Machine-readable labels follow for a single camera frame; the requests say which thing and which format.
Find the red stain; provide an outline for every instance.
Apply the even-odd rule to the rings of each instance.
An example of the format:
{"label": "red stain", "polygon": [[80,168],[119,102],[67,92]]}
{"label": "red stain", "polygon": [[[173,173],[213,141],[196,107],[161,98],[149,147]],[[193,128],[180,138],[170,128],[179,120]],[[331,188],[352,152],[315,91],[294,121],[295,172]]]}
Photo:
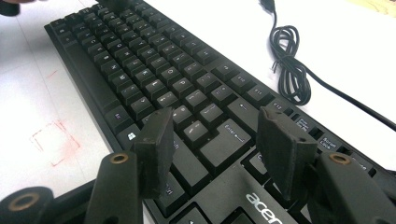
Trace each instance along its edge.
{"label": "red stain", "polygon": [[53,72],[52,74],[50,74],[49,76],[47,76],[47,78],[51,78],[53,75],[55,75],[55,73],[57,73],[58,70],[56,70],[55,72]]}
{"label": "red stain", "polygon": [[31,141],[43,153],[52,166],[73,158],[80,143],[64,127],[64,123],[55,120],[32,135]]}

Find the keyboard cable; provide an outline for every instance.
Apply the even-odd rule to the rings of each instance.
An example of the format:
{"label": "keyboard cable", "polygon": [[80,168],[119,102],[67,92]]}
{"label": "keyboard cable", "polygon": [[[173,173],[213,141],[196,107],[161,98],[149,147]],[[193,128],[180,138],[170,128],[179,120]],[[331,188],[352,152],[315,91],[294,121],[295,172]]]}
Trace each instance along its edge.
{"label": "keyboard cable", "polygon": [[271,51],[276,58],[272,68],[275,72],[276,69],[280,67],[278,91],[283,97],[294,105],[306,105],[311,99],[311,87],[308,79],[306,78],[306,75],[309,75],[327,90],[332,91],[336,95],[352,103],[354,106],[396,132],[396,124],[391,120],[375,112],[367,105],[362,104],[351,96],[327,84],[315,75],[315,73],[313,73],[307,66],[298,61],[295,58],[300,43],[298,30],[291,25],[276,27],[277,15],[274,0],[261,0],[260,2],[266,11],[274,14],[274,25],[269,37]]}

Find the keyboard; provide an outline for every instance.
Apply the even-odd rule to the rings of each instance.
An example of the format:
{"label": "keyboard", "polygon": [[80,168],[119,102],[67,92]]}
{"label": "keyboard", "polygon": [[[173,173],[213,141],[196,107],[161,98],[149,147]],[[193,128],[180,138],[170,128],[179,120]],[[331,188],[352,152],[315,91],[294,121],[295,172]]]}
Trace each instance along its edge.
{"label": "keyboard", "polygon": [[[310,223],[306,204],[282,198],[255,148],[261,106],[286,114],[318,153],[354,158],[396,200],[396,178],[384,168],[145,2],[120,14],[94,5],[45,29],[114,152],[131,148],[153,111],[175,109],[165,194],[144,200],[156,223]],[[82,223],[92,186],[56,199],[57,223]]]}

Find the desk surface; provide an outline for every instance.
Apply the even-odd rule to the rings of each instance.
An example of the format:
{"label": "desk surface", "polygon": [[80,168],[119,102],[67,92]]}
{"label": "desk surface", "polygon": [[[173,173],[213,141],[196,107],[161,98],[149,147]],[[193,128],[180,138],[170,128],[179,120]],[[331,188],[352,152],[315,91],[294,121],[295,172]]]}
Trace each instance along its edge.
{"label": "desk surface", "polygon": [[[278,75],[271,70],[274,60],[267,44],[273,18],[258,0],[148,2],[276,89]],[[59,196],[94,179],[109,153],[43,28],[95,3],[38,1],[22,5],[18,17],[0,17],[0,200],[29,186],[46,186]],[[278,25],[292,24],[300,32],[297,59],[396,122],[395,18],[347,0],[279,0],[276,10]],[[396,170],[396,132],[309,81],[312,99],[301,109],[383,167]]]}

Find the white surface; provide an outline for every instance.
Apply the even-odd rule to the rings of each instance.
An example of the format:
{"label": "white surface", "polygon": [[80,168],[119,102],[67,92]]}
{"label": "white surface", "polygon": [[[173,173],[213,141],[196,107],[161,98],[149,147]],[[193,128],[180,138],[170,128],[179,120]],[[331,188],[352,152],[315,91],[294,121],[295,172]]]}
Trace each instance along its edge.
{"label": "white surface", "polygon": [[[267,47],[273,18],[258,0],[148,2],[276,89]],[[21,6],[16,18],[0,16],[0,200],[29,186],[46,186],[59,196],[94,179],[109,151],[43,28],[92,4],[49,0]],[[396,122],[396,19],[345,0],[277,0],[276,11],[278,25],[295,25],[300,32],[297,59]],[[312,99],[302,110],[396,170],[396,133],[311,78],[310,84]],[[65,136],[79,145],[56,165],[32,143],[35,133],[53,123],[62,123]]]}

